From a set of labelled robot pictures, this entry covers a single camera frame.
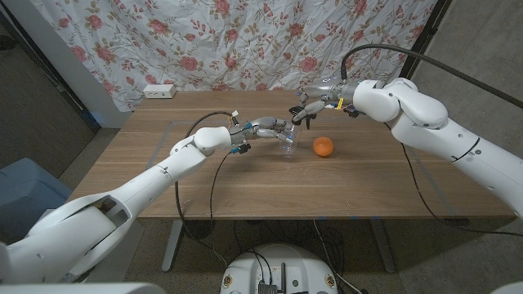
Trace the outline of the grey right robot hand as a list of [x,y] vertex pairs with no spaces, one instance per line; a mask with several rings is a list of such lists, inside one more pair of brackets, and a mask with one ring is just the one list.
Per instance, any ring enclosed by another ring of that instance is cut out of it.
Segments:
[[357,117],[360,112],[352,101],[358,85],[358,82],[332,77],[301,87],[297,93],[299,105],[289,110],[293,114],[293,124],[299,125],[303,119],[309,122],[325,108],[340,109],[353,118]]

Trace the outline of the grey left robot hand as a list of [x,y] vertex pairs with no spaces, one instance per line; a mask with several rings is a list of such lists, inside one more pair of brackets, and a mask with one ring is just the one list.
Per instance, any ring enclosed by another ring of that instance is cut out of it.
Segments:
[[284,143],[293,143],[296,140],[293,124],[273,117],[256,118],[242,127],[232,127],[229,133],[233,145],[259,138],[275,138]]

